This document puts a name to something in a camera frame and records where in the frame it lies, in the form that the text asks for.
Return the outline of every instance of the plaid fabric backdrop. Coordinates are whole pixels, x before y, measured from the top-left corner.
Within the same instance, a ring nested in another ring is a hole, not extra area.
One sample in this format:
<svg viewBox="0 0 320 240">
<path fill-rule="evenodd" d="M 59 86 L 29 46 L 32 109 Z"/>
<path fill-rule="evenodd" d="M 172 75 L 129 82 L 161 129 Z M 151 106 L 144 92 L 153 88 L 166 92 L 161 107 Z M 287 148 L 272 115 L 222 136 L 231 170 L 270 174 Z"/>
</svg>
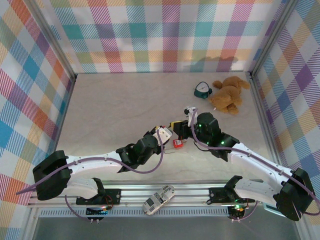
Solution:
<svg viewBox="0 0 320 240">
<path fill-rule="evenodd" d="M 0 240 L 16 240 L 32 169 L 57 140 L 72 83 L 22 0 L 0 1 Z"/>
<path fill-rule="evenodd" d="M 283 10 L 284 10 L 284 8 L 286 6 L 286 3 L 288 1 L 289 0 L 281 0 L 281 3 L 279 5 L 277 11 L 275 12 L 275 14 L 273 16 L 273 19 L 272 19 L 268 29 L 266 30 L 265 35 L 263 36 L 263 39 L 262 39 L 262 41 L 261 41 L 261 43 L 260 43 L 260 45 L 259 45 L 259 47 L 258 47 L 258 49 L 257 49 L 257 51 L 256 51 L 256 53 L 254 55 L 254 58 L 253 58 L 253 60 L 251 62 L 251 65 L 250 65 L 250 67 L 248 69 L 249 72 L 252 72 L 254 67 L 256 66 L 257 61 L 260 58 L 260 56 L 262 54 L 262 51 L 263 51 L 264 47 L 266 46 L 268 39 L 270 38 L 270 35 L 273 33 L 274 28 L 276 26 L 276 23 L 277 23 L 279 17 L 281 16 L 281 13 L 283 12 Z"/>
<path fill-rule="evenodd" d="M 301 0 L 258 74 L 284 165 L 305 169 L 320 197 L 320 1 Z M 310 217 L 320 238 L 320 217 Z"/>
<path fill-rule="evenodd" d="M 247 71 L 283 2 L 37 0 L 77 73 Z"/>
</svg>

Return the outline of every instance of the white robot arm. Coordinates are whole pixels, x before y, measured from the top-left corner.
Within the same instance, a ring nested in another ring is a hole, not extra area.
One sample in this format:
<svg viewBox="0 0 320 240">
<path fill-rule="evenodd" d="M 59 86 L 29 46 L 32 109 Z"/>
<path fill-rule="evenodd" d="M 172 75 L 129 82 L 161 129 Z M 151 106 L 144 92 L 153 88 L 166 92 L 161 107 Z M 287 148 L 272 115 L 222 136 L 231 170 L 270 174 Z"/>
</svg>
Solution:
<svg viewBox="0 0 320 240">
<path fill-rule="evenodd" d="M 196 121 L 194 119 L 191 121 L 192 116 L 195 116 L 192 114 L 195 110 L 194 107 L 187 107 L 184 113 L 189 116 L 189 120 L 170 124 L 179 139 L 194 138 L 199 143 L 211 147 L 210 152 L 215 157 L 245 167 L 263 181 L 256 182 L 234 176 L 224 187 L 223 194 L 226 194 L 227 201 L 232 203 L 239 199 L 261 201 L 276 206 L 283 215 L 298 221 L 313 198 L 285 175 L 295 178 L 314 194 L 308 174 L 300 168 L 292 171 L 259 156 L 236 138 L 221 132 L 218 121 L 209 112 L 201 113 Z M 99 173 L 127 171 L 139 173 L 136 168 L 145 164 L 153 154 L 161 154 L 162 160 L 163 147 L 171 136 L 170 129 L 160 126 L 148 131 L 136 144 L 132 143 L 106 154 L 80 157 L 65 156 L 64 151 L 55 151 L 33 169 L 34 180 L 38 182 L 37 197 L 39 200 L 48 200 L 63 194 L 79 196 L 85 200 L 96 200 L 99 203 L 99 199 L 105 198 L 105 193 L 100 179 L 94 176 Z M 267 164 L 252 156 L 259 157 Z M 207 203 L 214 201 L 215 198 L 210 198 Z"/>
</svg>

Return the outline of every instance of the beige floor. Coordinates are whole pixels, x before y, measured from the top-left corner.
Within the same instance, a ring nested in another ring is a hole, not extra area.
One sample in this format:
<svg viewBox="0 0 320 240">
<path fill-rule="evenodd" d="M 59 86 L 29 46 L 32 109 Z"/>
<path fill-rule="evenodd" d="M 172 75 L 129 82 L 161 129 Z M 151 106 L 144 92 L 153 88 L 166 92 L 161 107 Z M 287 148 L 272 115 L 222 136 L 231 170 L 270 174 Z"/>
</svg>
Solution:
<svg viewBox="0 0 320 240">
<path fill-rule="evenodd" d="M 233 75 L 246 79 L 245 73 L 80 74 L 57 149 L 73 156 L 108 153 L 136 143 L 154 126 L 168 126 L 170 122 L 185 120 L 184 108 L 195 106 L 199 113 L 213 113 L 223 132 L 267 158 L 268 150 L 250 90 L 242 91 L 243 105 L 237 116 L 213 111 L 207 100 L 193 95 L 199 82 L 211 85 L 214 80 L 222 81 Z M 138 169 L 150 170 L 158 160 L 159 156 L 153 155 Z M 126 172 L 92 177 L 161 181 L 228 180 L 234 175 L 259 178 L 248 173 L 245 167 L 240 169 L 208 152 L 199 151 L 190 139 L 182 149 L 166 154 L 162 165 L 153 173 Z"/>
</svg>

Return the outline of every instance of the teddy bear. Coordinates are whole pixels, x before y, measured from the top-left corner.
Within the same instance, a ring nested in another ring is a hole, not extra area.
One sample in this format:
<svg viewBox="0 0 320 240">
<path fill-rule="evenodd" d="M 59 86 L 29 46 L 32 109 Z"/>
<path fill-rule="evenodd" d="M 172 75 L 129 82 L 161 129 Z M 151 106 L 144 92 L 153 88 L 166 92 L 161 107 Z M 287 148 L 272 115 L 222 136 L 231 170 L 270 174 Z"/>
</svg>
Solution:
<svg viewBox="0 0 320 240">
<path fill-rule="evenodd" d="M 239 110 L 237 106 L 242 104 L 240 93 L 242 88 L 249 89 L 250 84 L 237 76 L 231 76 L 223 82 L 214 81 L 212 85 L 219 89 L 219 91 L 209 99 L 212 105 L 223 113 L 238 114 Z"/>
</svg>

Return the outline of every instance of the teddy bear ear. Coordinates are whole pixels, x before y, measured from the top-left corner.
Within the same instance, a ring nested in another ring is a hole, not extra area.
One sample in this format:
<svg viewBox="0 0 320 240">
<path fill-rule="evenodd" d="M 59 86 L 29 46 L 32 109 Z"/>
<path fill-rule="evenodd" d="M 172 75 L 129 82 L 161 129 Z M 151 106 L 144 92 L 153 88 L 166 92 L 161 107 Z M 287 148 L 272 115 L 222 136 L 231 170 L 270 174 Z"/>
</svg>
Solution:
<svg viewBox="0 0 320 240">
<path fill-rule="evenodd" d="M 217 89 L 221 89 L 222 88 L 222 82 L 220 82 L 220 81 L 214 81 L 212 83 L 212 85 Z"/>
</svg>

